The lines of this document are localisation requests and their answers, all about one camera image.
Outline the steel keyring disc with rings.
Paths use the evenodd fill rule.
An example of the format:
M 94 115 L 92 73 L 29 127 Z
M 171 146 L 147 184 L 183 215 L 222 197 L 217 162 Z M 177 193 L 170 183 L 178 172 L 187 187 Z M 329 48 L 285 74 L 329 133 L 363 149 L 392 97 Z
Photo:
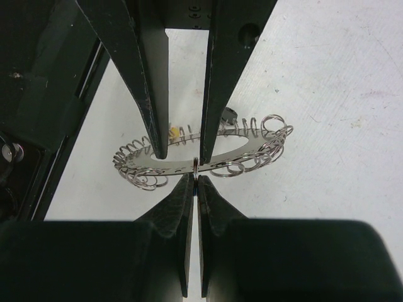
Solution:
M 246 143 L 234 150 L 212 156 L 202 164 L 199 158 L 192 160 L 157 160 L 147 136 L 122 145 L 113 156 L 113 166 L 119 175 L 131 185 L 144 191 L 154 191 L 168 183 L 170 176 L 186 173 L 197 175 L 209 172 L 215 177 L 231 178 L 266 167 L 284 153 L 286 139 L 294 127 L 286 124 L 280 115 L 267 115 L 261 121 L 256 118 L 225 120 L 221 122 L 219 138 L 244 138 Z

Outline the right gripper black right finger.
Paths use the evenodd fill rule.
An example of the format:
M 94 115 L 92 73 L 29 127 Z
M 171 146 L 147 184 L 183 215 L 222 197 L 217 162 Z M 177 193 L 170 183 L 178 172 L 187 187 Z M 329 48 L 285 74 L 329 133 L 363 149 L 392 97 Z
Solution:
M 354 220 L 248 218 L 198 179 L 201 295 L 207 301 L 401 301 L 380 235 Z

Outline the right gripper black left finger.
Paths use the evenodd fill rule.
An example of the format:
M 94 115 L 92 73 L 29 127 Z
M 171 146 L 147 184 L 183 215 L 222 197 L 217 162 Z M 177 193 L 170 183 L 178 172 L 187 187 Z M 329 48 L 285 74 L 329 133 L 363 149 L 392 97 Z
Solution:
M 1 225 L 2 301 L 182 301 L 193 176 L 134 221 Z

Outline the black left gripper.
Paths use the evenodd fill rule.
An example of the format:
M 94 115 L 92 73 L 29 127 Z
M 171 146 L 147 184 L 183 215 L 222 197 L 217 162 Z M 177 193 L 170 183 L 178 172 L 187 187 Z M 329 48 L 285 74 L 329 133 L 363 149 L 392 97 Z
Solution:
M 134 98 L 158 159 L 167 157 L 168 37 L 208 30 L 200 163 L 207 164 L 221 117 L 276 1 L 78 1 Z

